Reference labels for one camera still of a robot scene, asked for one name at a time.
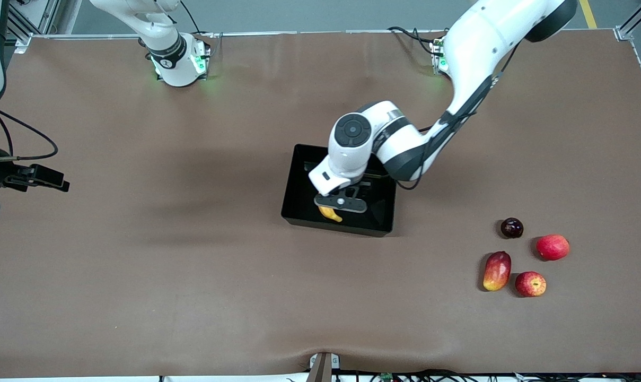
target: black cable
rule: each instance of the black cable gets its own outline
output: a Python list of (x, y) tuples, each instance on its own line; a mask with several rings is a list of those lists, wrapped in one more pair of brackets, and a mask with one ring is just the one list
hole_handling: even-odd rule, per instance
[(456, 379), (456, 378), (454, 378), (453, 376), (450, 376), (450, 375), (443, 375), (441, 378), (437, 379), (436, 382), (441, 382), (442, 380), (446, 380), (446, 379), (449, 379), (452, 382), (459, 382), (458, 379)]
[(619, 379), (626, 380), (626, 382), (633, 382), (633, 378), (629, 377), (628, 375), (619, 374), (616, 372), (606, 372), (605, 375), (606, 377), (616, 377)]
[(194, 33), (204, 33), (204, 31), (201, 31), (201, 30), (197, 27), (197, 22), (195, 22), (195, 19), (192, 17), (191, 11), (189, 10), (189, 8), (188, 8), (188, 7), (186, 7), (186, 4), (184, 4), (183, 0), (181, 0), (181, 2), (180, 2), (180, 3), (181, 3), (181, 6), (182, 6), (182, 7), (184, 7), (184, 9), (186, 10), (186, 13), (187, 13), (187, 14), (189, 14), (189, 17), (191, 18), (191, 21), (192, 21), (192, 23), (194, 24), (194, 27), (195, 27), (195, 32), (194, 32)]
[(435, 53), (434, 51), (431, 51), (427, 46), (424, 45), (424, 43), (429, 43), (432, 44), (435, 42), (435, 40), (432, 39), (425, 39), (424, 37), (419, 35), (419, 31), (417, 31), (417, 28), (412, 29), (412, 33), (408, 32), (406, 29), (403, 29), (401, 27), (390, 27), (388, 28), (389, 31), (400, 31), (405, 34), (405, 36), (410, 37), (411, 39), (415, 39), (419, 41), (419, 45), (422, 46), (422, 49), (426, 51), (429, 54), (432, 54), (434, 56), (442, 57), (441, 53)]
[(419, 41), (419, 45), (422, 46), (422, 49), (424, 49), (424, 51), (426, 51), (429, 54), (432, 54), (433, 56), (442, 57), (441, 53), (434, 53), (432, 50), (430, 50), (424, 45), (424, 40), (422, 40), (422, 37), (419, 35), (419, 31), (417, 31), (417, 28), (412, 29), (412, 32), (414, 32), (415, 36), (417, 36), (417, 41)]
[[(473, 114), (475, 114), (475, 113), (476, 112), (474, 111), (473, 113), (462, 114), (461, 116), (457, 117), (455, 121), (450, 121), (449, 123), (456, 123), (456, 121), (458, 119), (464, 119), (464, 118), (473, 116)], [(425, 128), (422, 128), (420, 131), (428, 131), (432, 127), (433, 126), (425, 127)], [(402, 189), (405, 189), (406, 191), (412, 191), (413, 189), (417, 188), (417, 186), (419, 186), (419, 181), (422, 179), (422, 175), (424, 174), (424, 162), (426, 162), (426, 152), (429, 150), (429, 146), (431, 145), (431, 142), (432, 142), (432, 139), (429, 138), (429, 140), (425, 143), (424, 150), (422, 150), (422, 155), (419, 157), (419, 176), (415, 180), (415, 184), (413, 184), (412, 186), (405, 186), (404, 184), (400, 183), (400, 181), (396, 180), (396, 184), (398, 185), (398, 187), (400, 187)], [(473, 380), (473, 382), (478, 382), (477, 380), (475, 380), (475, 379), (473, 379), (471, 377), (468, 377), (468, 376), (466, 376), (466, 377), (471, 379), (471, 380)]]
[(7, 145), (10, 146), (10, 157), (13, 157), (14, 144), (12, 142), (12, 135), (10, 134), (10, 130), (8, 130), (7, 125), (5, 124), (5, 121), (3, 121), (1, 117), (0, 117), (0, 125), (2, 126), (2, 129), (5, 131), (5, 137), (7, 137)]
[(401, 28), (401, 27), (390, 27), (390, 28), (387, 28), (387, 29), (389, 31), (400, 31), (400, 32), (403, 32), (405, 34), (405, 36), (410, 37), (411, 39), (415, 39), (415, 40), (420, 39), (423, 42), (429, 42), (429, 43), (433, 43), (434, 42), (432, 39), (425, 39), (425, 38), (422, 38), (422, 37), (417, 38), (417, 36), (415, 36), (411, 32), (409, 32), (406, 29)]
[(11, 119), (12, 121), (15, 121), (15, 123), (18, 123), (18, 124), (20, 124), (21, 126), (24, 126), (25, 128), (29, 129), (30, 131), (32, 131), (32, 132), (34, 132), (35, 134), (39, 135), (40, 137), (44, 138), (44, 140), (46, 140), (47, 142), (49, 142), (49, 144), (51, 145), (51, 147), (53, 147), (53, 148), (54, 148), (54, 150), (53, 150), (52, 152), (50, 152), (49, 154), (44, 154), (44, 155), (34, 155), (33, 157), (16, 157), (16, 159), (15, 159), (15, 160), (38, 160), (38, 159), (46, 159), (46, 158), (51, 158), (51, 157), (53, 157), (54, 155), (56, 155), (56, 153), (58, 153), (58, 152), (59, 152), (59, 147), (56, 145), (56, 143), (54, 143), (54, 141), (52, 141), (52, 140), (51, 140), (51, 138), (47, 137), (47, 135), (45, 135), (45, 134), (44, 134), (44, 133), (42, 133), (41, 131), (39, 131), (39, 130), (37, 130), (36, 128), (34, 128), (34, 127), (30, 126), (29, 124), (25, 123), (24, 121), (21, 121), (20, 119), (17, 119), (17, 118), (14, 118), (13, 116), (8, 115), (7, 113), (5, 113), (5, 112), (4, 112), (4, 111), (2, 111), (2, 110), (0, 110), (0, 114), (2, 114), (3, 116), (5, 116), (5, 117), (7, 117), (7, 118)]
[(506, 70), (506, 67), (509, 66), (509, 63), (511, 62), (511, 59), (514, 57), (514, 53), (516, 53), (516, 48), (519, 45), (521, 45), (520, 41), (519, 41), (518, 44), (516, 44), (516, 46), (514, 46), (514, 49), (511, 51), (511, 54), (509, 54), (509, 58), (506, 59), (506, 62), (504, 63), (504, 66), (502, 67), (502, 70), (499, 71), (500, 73), (504, 73), (504, 71)]
[[(555, 377), (533, 373), (524, 374), (525, 377), (533, 377), (531, 379), (526, 379), (525, 382), (580, 382), (581, 379), (588, 378), (594, 375), (596, 375), (596, 373), (585, 374), (581, 377), (568, 377), (567, 375), (560, 374), (556, 374)], [(606, 377), (611, 377), (613, 375), (616, 374), (606, 374)], [(635, 382), (635, 380), (625, 375), (618, 374), (616, 376), (618, 378), (624, 379), (626, 382)]]
[(216, 46), (214, 47), (214, 50), (209, 53), (210, 56), (216, 56), (219, 52), (219, 48), (221, 48), (221, 40), (224, 38), (224, 32), (219, 33), (219, 37), (217, 37), (216, 40)]

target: brown table cover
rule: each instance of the brown table cover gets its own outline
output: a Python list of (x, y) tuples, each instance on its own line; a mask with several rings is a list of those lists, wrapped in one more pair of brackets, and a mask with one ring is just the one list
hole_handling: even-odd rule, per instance
[[(521, 44), (383, 239), (279, 211), (294, 145), (326, 145), (344, 113), (442, 114), (452, 86), (418, 44), (225, 37), (184, 89), (143, 53), (37, 38), (12, 60), (0, 109), (57, 141), (42, 164), (72, 186), (0, 190), (0, 377), (296, 372), (317, 351), (344, 369), (641, 372), (641, 72), (612, 31)], [(48, 152), (10, 129), (17, 154)], [(509, 216), (522, 239), (497, 236)], [(550, 233), (572, 253), (543, 263)], [(482, 292), (498, 250), (543, 297)]]

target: metal bracket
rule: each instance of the metal bracket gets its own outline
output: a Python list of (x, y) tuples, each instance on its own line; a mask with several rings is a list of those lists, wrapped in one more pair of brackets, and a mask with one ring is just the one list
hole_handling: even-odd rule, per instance
[(622, 24), (615, 27), (615, 38), (618, 41), (633, 39), (631, 33), (641, 24), (641, 4), (634, 10), (631, 16)]
[[(313, 364), (315, 363), (315, 360), (318, 358), (318, 355), (322, 353), (316, 353), (311, 357), (311, 361), (309, 363), (309, 368), (313, 368)], [(330, 354), (331, 355), (331, 360), (332, 362), (330, 363), (332, 365), (333, 369), (338, 369), (339, 368), (339, 356), (337, 354)]]
[(25, 41), (17, 39), (16, 44), (14, 44), (14, 53), (15, 54), (24, 54), (28, 50), (28, 46), (32, 41), (33, 34), (29, 34), (28, 38)]
[(443, 41), (445, 39), (445, 36), (439, 38), (439, 39), (434, 39), (434, 42), (429, 43), (429, 49), (433, 53), (440, 53), (442, 56), (438, 56), (436, 54), (431, 55), (431, 63), (434, 66), (434, 75), (449, 75), (448, 74), (448, 63), (447, 60), (445, 59), (445, 50), (443, 48)]
[(317, 206), (326, 206), (334, 210), (365, 213), (367, 211), (367, 203), (357, 198), (358, 193), (361, 191), (361, 186), (369, 187), (370, 183), (362, 181), (358, 186), (342, 188), (328, 196), (318, 194), (313, 198), (313, 202)]
[(32, 22), (30, 22), (30, 20), (12, 4), (8, 7), (7, 29), (11, 34), (16, 36), (17, 45), (21, 43), (26, 47), (28, 46), (30, 37), (33, 34), (40, 34), (39, 29), (37, 29), (37, 27), (35, 27), (34, 24), (32, 24)]

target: red apple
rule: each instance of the red apple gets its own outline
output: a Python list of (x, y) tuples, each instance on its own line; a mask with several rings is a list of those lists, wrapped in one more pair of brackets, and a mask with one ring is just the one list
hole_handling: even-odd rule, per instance
[(495, 252), (485, 263), (483, 287), (491, 292), (504, 288), (511, 275), (511, 256), (504, 251)]
[(537, 250), (544, 259), (562, 259), (570, 252), (570, 243), (560, 235), (546, 235), (538, 240)]
[(516, 277), (516, 290), (523, 297), (538, 297), (546, 291), (546, 280), (537, 272), (523, 272)]

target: banana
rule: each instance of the banana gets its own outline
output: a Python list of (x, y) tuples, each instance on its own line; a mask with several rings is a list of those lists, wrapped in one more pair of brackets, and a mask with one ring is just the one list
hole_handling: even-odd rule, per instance
[(341, 216), (337, 215), (335, 211), (327, 206), (318, 206), (318, 210), (325, 218), (332, 219), (337, 223), (341, 223), (343, 220)]

